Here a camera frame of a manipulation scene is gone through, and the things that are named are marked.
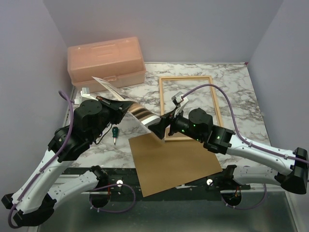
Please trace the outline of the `light wooden picture frame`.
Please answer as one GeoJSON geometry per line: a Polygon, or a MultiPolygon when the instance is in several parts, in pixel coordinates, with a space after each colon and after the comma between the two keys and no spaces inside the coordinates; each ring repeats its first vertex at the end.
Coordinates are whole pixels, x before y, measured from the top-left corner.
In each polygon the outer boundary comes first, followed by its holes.
{"type": "MultiPolygon", "coordinates": [[[[209,84],[213,83],[213,79],[209,75],[202,75],[202,76],[160,76],[159,77],[159,94],[160,94],[160,113],[163,115],[164,113],[164,91],[163,91],[163,81],[193,81],[193,80],[207,80],[209,84]]],[[[213,106],[215,110],[215,115],[217,122],[219,126],[223,126],[223,120],[219,108],[219,103],[218,103],[218,98],[215,93],[215,90],[211,88],[211,97],[213,101],[213,106]]],[[[180,137],[174,137],[174,136],[168,136],[168,133],[165,133],[164,141],[165,142],[188,142],[191,141],[192,139],[187,137],[187,136],[180,136],[180,137]]]]}

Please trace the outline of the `plant photo with backing board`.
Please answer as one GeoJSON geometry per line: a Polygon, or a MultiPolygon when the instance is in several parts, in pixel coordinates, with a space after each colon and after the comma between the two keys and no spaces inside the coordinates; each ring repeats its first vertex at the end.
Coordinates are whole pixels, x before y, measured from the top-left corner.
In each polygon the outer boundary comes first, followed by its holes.
{"type": "Polygon", "coordinates": [[[127,112],[131,113],[144,126],[148,127],[149,125],[156,123],[160,120],[160,117],[158,115],[154,114],[153,112],[142,106],[136,100],[128,96],[124,91],[113,86],[110,82],[105,81],[98,77],[92,77],[92,78],[108,91],[108,95],[104,98],[116,101],[134,102],[127,112]]]}

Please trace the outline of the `brown backing board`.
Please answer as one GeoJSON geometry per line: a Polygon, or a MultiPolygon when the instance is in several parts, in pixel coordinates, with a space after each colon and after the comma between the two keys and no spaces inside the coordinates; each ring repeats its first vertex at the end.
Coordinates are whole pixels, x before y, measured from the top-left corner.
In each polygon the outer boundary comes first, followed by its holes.
{"type": "Polygon", "coordinates": [[[164,142],[148,133],[129,144],[144,197],[222,171],[216,155],[197,141],[164,142]]]}

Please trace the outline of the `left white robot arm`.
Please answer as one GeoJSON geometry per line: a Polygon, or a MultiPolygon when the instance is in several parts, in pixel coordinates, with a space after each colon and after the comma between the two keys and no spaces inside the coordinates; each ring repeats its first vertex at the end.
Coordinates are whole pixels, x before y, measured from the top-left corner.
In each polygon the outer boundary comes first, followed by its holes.
{"type": "Polygon", "coordinates": [[[92,166],[60,186],[54,187],[53,184],[82,153],[104,136],[106,127],[121,122],[132,104],[132,101],[97,97],[70,110],[70,124],[55,131],[43,159],[27,182],[1,200],[10,210],[8,224],[12,229],[43,224],[60,205],[82,192],[123,186],[110,182],[100,166],[92,166]]]}

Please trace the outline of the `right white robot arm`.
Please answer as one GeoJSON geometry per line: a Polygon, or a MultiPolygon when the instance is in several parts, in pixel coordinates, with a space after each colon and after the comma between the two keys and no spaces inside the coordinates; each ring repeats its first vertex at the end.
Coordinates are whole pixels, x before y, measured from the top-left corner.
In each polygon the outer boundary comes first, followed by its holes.
{"type": "Polygon", "coordinates": [[[232,173],[225,174],[222,184],[227,189],[234,189],[239,184],[260,183],[277,185],[294,194],[307,192],[309,158],[302,148],[285,150],[254,143],[230,129],[214,125],[212,116],[200,108],[192,110],[188,118],[173,110],[148,128],[160,139],[164,138],[168,128],[170,135],[178,132],[186,135],[202,143],[209,152],[261,164],[260,167],[235,167],[232,173]]]}

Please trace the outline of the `pink translucent plastic box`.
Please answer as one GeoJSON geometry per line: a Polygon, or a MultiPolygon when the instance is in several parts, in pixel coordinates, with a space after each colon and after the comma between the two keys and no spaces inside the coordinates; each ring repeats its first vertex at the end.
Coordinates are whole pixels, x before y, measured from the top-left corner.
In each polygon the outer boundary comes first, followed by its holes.
{"type": "Polygon", "coordinates": [[[137,37],[71,46],[67,55],[68,73],[77,89],[104,91],[95,77],[115,87],[141,84],[145,80],[146,68],[137,37]]]}

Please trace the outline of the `green handled screwdriver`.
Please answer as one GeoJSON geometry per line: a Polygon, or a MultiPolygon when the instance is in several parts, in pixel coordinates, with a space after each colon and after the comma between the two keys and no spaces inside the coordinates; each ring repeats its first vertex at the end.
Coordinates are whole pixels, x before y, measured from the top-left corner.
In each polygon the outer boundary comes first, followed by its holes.
{"type": "Polygon", "coordinates": [[[112,137],[113,137],[113,144],[116,145],[116,140],[119,135],[119,129],[118,127],[112,127],[112,137]]]}

